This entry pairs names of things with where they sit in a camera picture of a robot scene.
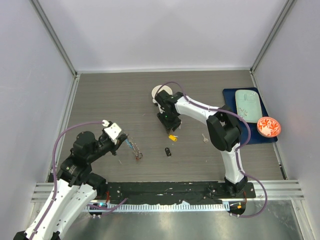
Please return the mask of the yellow tag key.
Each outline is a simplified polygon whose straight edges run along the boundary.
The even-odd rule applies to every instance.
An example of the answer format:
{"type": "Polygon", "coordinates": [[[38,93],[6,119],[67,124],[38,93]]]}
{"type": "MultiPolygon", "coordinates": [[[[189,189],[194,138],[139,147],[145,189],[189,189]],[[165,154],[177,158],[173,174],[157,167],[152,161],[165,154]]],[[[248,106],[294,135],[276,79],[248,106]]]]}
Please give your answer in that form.
{"type": "Polygon", "coordinates": [[[178,137],[175,136],[175,135],[172,135],[172,134],[169,134],[169,135],[168,135],[168,138],[169,138],[170,140],[172,140],[173,142],[176,142],[176,141],[178,140],[178,137]]]}

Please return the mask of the black tag key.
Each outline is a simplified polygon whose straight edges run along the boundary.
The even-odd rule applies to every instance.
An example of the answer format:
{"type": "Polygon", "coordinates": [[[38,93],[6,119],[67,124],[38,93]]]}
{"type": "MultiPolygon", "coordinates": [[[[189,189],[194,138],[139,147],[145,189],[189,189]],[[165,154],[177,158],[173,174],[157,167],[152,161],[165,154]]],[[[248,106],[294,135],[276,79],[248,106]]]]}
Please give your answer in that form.
{"type": "Polygon", "coordinates": [[[166,147],[164,149],[164,151],[165,151],[165,154],[166,154],[167,157],[171,157],[172,156],[171,150],[168,147],[166,147]]]}

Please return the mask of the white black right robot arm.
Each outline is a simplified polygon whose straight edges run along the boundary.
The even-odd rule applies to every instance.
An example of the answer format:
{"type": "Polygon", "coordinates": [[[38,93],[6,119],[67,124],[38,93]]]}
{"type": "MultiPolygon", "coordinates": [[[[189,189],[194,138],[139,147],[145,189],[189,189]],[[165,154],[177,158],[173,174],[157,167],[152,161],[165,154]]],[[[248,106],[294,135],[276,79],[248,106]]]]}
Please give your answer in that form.
{"type": "Polygon", "coordinates": [[[233,198],[242,194],[248,177],[241,162],[242,131],[237,115],[226,105],[213,108],[187,100],[182,92],[172,94],[158,87],[152,91],[151,96],[153,103],[159,108],[157,117],[168,134],[180,127],[180,115],[191,117],[207,126],[212,145],[222,155],[226,193],[233,198]]]}

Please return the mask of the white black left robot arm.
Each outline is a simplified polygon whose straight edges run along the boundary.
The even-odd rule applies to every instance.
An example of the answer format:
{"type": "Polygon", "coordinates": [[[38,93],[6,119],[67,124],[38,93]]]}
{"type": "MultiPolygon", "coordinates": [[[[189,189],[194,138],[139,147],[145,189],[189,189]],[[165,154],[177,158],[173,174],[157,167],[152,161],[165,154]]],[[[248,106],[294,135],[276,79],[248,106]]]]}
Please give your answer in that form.
{"type": "Polygon", "coordinates": [[[113,138],[105,131],[99,138],[90,131],[79,133],[70,155],[60,165],[41,211],[26,230],[15,234],[14,239],[62,240],[85,207],[106,195],[107,181],[92,172],[91,164],[107,153],[115,156],[127,137],[120,133],[113,138]]]}

